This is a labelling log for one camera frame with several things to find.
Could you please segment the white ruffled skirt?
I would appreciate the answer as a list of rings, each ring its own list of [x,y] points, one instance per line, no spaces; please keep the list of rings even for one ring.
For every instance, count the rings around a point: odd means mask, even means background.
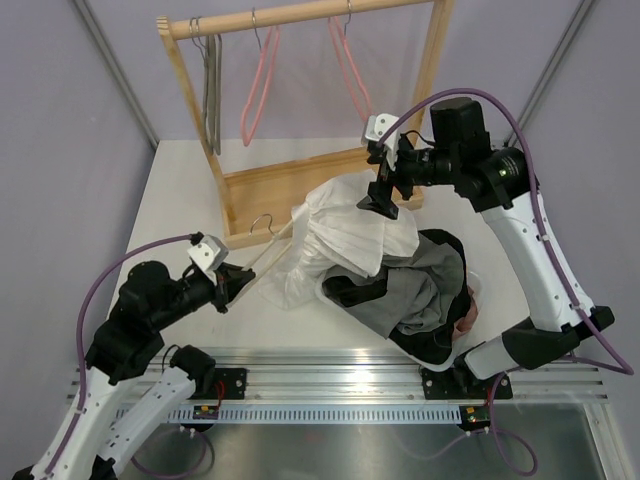
[[[334,177],[291,210],[292,247],[258,282],[260,294],[282,310],[315,297],[318,280],[333,267],[373,277],[385,256],[408,258],[419,245],[413,214],[395,220],[357,207],[375,179],[371,169]]]

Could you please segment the cream white hanger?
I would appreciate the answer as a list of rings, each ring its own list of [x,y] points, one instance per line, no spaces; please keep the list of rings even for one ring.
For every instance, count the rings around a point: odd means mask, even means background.
[[[294,220],[290,219],[289,222],[286,223],[277,233],[274,233],[271,236],[271,239],[262,247],[262,249],[244,265],[242,270],[254,271],[254,267],[256,266],[256,264],[267,254],[267,252],[290,233],[293,228],[293,224]],[[227,307],[229,309],[234,307],[239,302],[239,300],[244,295],[246,295],[266,275],[266,273],[281,260],[281,258],[291,249],[291,247],[292,242],[289,241],[275,256],[272,256],[270,260],[264,265],[264,267],[255,274],[255,277],[241,288],[241,290],[227,305]]]

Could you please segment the pink velvet hanger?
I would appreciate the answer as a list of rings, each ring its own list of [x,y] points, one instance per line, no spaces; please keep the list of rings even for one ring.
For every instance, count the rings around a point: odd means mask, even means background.
[[[348,19],[344,24],[340,23],[337,16],[329,17],[327,24],[345,86],[356,112],[361,120],[365,122],[369,116],[373,114],[373,104],[368,88],[360,74],[348,42],[347,25],[351,20],[352,14],[350,1],[347,2],[347,7]]]
[[[258,34],[256,10],[251,11],[252,27],[259,46],[259,60],[254,79],[243,107],[240,120],[242,143],[248,147],[260,125],[274,78],[275,63],[280,43],[280,29],[271,26],[264,40]]]

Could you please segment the pink pleated skirt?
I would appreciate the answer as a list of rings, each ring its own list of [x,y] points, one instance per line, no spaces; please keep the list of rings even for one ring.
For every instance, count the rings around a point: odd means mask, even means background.
[[[471,286],[468,286],[467,292],[470,298],[470,307],[466,315],[459,318],[454,323],[454,330],[452,334],[453,341],[457,341],[458,339],[468,334],[472,330],[478,318],[478,306],[475,299],[475,291]]]

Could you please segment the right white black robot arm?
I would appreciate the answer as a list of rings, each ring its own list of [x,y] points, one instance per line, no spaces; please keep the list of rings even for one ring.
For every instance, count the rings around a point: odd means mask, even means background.
[[[463,395],[476,396],[501,372],[534,370],[565,357],[583,340],[600,337],[615,317],[610,307],[592,301],[569,267],[548,222],[529,154],[492,146],[475,94],[439,94],[429,112],[433,140],[422,149],[400,132],[403,118],[375,114],[366,120],[362,142],[378,174],[358,206],[395,219],[394,191],[409,199],[416,187],[451,185],[499,240],[529,315],[464,354],[454,384]]]

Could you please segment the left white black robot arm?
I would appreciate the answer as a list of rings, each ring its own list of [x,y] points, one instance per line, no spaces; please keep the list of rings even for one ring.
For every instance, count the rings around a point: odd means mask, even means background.
[[[227,263],[210,273],[191,266],[178,280],[160,262],[136,265],[80,355],[80,386],[56,437],[41,459],[15,478],[115,479],[183,401],[243,398],[245,370],[218,370],[214,358],[186,345],[143,397],[122,418],[116,416],[163,348],[162,330],[207,305],[226,312],[254,277],[253,270]]]

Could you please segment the wooden clothes rack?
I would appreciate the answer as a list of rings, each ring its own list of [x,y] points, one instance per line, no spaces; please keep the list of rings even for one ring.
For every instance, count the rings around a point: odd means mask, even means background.
[[[268,241],[267,228],[259,229],[256,234],[250,233],[253,227],[249,221],[253,222],[258,214],[262,213],[272,214],[278,232],[287,237],[285,220],[290,219],[290,209],[301,204],[309,191],[325,181],[340,174],[355,173],[364,169],[366,152],[364,147],[359,147],[224,174],[217,154],[208,143],[203,112],[205,107],[201,108],[197,103],[193,83],[177,42],[269,27],[265,43],[269,46],[273,37],[273,45],[276,48],[281,25],[325,18],[328,24],[331,24],[334,17],[340,15],[420,3],[433,3],[434,6],[431,9],[414,89],[415,100],[420,94],[430,93],[433,87],[455,1],[312,1],[262,9],[257,12],[257,18],[256,13],[252,11],[182,21],[171,21],[167,16],[156,19],[159,36],[217,185],[224,239],[232,249],[246,248]],[[265,212],[259,210],[259,202],[251,200],[251,194],[258,195],[258,200],[266,201]]]

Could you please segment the white perforated plastic basket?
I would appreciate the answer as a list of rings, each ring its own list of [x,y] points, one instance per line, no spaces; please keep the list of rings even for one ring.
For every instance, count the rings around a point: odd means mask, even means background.
[[[452,340],[454,323],[470,307],[467,287],[462,272],[388,268],[360,278],[336,268],[316,291],[419,365],[441,372],[462,354],[471,332]]]

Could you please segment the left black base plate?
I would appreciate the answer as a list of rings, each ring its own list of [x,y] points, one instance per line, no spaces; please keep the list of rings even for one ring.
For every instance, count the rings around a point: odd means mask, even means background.
[[[197,384],[192,399],[217,400],[221,394],[223,401],[244,400],[247,376],[246,368],[216,368]]]

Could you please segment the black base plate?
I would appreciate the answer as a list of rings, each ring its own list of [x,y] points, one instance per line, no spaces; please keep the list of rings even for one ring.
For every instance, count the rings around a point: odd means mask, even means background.
[[[436,372],[425,367],[419,369],[424,397],[427,400],[483,400],[490,399],[494,391],[495,400],[510,400],[513,390],[510,379],[498,379],[494,375],[488,379],[476,378],[466,367],[452,367]]]
[[[223,401],[244,400],[247,376],[246,368],[216,368],[197,384],[192,399],[217,400],[221,394]]]

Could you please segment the aluminium mounting rail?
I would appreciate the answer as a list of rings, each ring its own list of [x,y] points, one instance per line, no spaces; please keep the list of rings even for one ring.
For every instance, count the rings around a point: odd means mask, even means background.
[[[421,367],[391,349],[257,350],[205,347],[221,368],[244,368],[246,404],[418,404],[436,403],[425,392]],[[504,381],[515,403],[564,404],[609,401],[594,367],[555,362],[517,371]]]

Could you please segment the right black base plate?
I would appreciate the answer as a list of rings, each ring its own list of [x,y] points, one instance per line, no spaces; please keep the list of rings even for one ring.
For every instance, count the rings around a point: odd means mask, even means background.
[[[510,400],[513,390],[510,379],[498,379],[494,375],[488,379],[476,378],[466,367],[452,367],[436,372],[425,367],[419,369],[424,397],[427,400],[483,400],[490,399],[494,391],[495,400]]]

